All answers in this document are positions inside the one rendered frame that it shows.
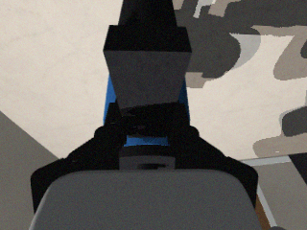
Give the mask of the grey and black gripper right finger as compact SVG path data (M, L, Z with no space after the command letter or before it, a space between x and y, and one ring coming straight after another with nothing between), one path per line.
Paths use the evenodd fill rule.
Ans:
M224 156L219 149L202 139L199 131L189 124L185 104L178 100L167 139L170 147L176 151L175 169L207 169L230 173L241 181L255 209L257 171L245 163Z

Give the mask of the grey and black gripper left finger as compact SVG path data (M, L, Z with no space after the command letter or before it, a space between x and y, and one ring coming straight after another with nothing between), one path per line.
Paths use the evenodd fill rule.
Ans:
M95 130L94 137L71 151L66 158L33 172L31 188L34 213L50 184L57 178L78 171L119 170L119 150L127 143L127 136L116 99L115 103L109 103L105 123Z

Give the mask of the blue kettle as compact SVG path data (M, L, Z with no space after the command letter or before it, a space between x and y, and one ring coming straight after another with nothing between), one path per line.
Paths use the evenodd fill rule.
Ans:
M175 168L167 133L177 99L190 123L185 74L192 56L186 27L175 26L173 0L123 0L118 25L108 27L104 122L117 99L128 135L119 170Z

